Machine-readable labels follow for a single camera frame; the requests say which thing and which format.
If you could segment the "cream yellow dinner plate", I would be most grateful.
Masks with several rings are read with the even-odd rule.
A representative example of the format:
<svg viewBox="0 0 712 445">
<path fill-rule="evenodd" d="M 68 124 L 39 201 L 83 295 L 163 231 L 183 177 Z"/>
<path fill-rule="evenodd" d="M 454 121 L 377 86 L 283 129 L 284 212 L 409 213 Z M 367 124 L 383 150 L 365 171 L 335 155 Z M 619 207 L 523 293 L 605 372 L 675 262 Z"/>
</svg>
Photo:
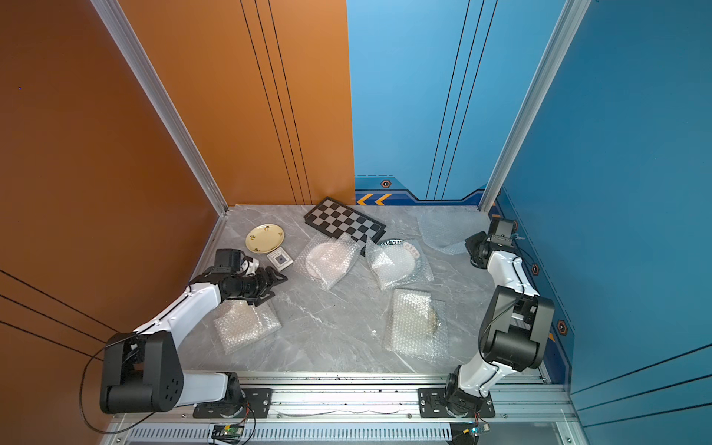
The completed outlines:
<svg viewBox="0 0 712 445">
<path fill-rule="evenodd" d="M 250 230 L 246 236 L 247 249 L 253 253 L 266 254 L 281 247 L 285 231 L 277 224 L 262 224 Z"/>
</svg>

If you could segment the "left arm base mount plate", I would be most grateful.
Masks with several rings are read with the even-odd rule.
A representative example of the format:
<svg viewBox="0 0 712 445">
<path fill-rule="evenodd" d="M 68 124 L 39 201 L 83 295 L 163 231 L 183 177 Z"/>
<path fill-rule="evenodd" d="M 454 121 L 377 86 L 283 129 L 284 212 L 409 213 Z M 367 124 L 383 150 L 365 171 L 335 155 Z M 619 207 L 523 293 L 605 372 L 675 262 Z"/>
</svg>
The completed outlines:
<svg viewBox="0 0 712 445">
<path fill-rule="evenodd" d="M 234 422 L 246 417 L 265 419 L 269 415 L 273 392 L 271 388 L 241 389 L 235 400 L 198 404 L 193 411 L 193 417 Z"/>
</svg>

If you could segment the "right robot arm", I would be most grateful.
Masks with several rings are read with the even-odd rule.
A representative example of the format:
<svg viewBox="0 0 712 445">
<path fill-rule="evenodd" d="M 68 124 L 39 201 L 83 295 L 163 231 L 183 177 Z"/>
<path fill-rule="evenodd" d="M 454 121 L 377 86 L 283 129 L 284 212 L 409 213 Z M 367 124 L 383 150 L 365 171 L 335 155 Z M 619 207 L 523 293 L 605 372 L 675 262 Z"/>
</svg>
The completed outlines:
<svg viewBox="0 0 712 445">
<path fill-rule="evenodd" d="M 515 228 L 514 221 L 495 218 L 488 231 L 465 241 L 470 262 L 491 275 L 495 289 L 479 329 L 478 352 L 450 374 L 446 385 L 445 406 L 456 417 L 478 415 L 497 383 L 539 367 L 545 356 L 554 302 L 528 280 Z"/>
</svg>

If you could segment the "bubble wrap sheet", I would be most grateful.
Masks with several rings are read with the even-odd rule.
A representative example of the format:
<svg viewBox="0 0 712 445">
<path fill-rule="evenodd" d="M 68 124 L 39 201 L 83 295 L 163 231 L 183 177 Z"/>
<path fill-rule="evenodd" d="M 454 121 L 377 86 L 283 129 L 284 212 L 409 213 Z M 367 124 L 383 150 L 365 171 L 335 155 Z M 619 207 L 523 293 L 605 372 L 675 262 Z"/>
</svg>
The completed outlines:
<svg viewBox="0 0 712 445">
<path fill-rule="evenodd" d="M 486 232 L 491 219 L 477 207 L 438 206 L 427 208 L 417 216 L 424 242 L 430 248 L 447 255 L 467 253 L 465 241 Z"/>
</svg>

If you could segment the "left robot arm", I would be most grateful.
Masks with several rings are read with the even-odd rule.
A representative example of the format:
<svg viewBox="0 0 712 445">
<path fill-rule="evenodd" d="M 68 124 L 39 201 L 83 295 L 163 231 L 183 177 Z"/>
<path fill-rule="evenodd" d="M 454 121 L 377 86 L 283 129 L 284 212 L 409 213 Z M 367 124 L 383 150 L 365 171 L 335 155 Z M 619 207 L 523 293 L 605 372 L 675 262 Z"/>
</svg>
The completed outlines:
<svg viewBox="0 0 712 445">
<path fill-rule="evenodd" d="M 105 346 L 99 406 L 103 413 L 165 413 L 195 406 L 196 417 L 244 415 L 248 400 L 233 372 L 193 373 L 178 348 L 211 311 L 229 300 L 260 307 L 287 277 L 242 250 L 222 248 L 184 293 L 146 324 Z"/>
</svg>

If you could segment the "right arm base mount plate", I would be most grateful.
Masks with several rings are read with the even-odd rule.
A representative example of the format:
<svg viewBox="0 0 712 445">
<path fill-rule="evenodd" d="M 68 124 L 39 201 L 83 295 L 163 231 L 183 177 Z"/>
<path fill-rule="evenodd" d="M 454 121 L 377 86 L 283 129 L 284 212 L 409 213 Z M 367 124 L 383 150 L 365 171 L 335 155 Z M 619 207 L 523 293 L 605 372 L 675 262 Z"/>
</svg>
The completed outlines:
<svg viewBox="0 0 712 445">
<path fill-rule="evenodd" d="M 445 387 L 417 389 L 418 407 L 423 418 L 484 418 L 496 416 L 491 395 L 480 398 Z"/>
</svg>

